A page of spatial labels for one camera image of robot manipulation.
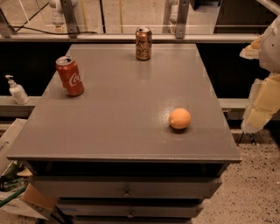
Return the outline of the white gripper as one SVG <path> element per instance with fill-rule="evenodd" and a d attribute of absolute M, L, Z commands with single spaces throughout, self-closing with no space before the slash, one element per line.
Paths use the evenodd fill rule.
<path fill-rule="evenodd" d="M 240 56 L 247 60 L 259 59 L 260 67 L 273 72 L 264 80 L 255 79 L 250 89 L 241 129 L 252 134 L 262 130 L 280 109 L 280 16 L 263 35 L 243 48 Z"/>

